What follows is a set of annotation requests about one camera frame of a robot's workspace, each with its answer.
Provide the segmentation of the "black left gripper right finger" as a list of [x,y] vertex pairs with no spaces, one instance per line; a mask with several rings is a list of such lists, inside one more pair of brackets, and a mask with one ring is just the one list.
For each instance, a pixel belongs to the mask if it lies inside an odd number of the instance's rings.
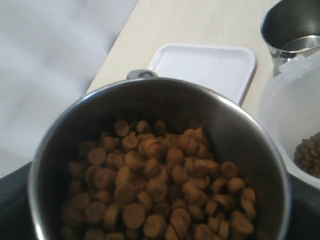
[[320,190],[289,174],[292,207],[287,240],[320,239]]

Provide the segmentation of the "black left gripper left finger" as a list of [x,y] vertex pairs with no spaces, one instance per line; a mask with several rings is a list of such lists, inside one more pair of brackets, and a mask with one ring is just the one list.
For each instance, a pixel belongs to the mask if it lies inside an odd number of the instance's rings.
[[0,238],[2,240],[35,240],[28,203],[28,163],[0,178]]

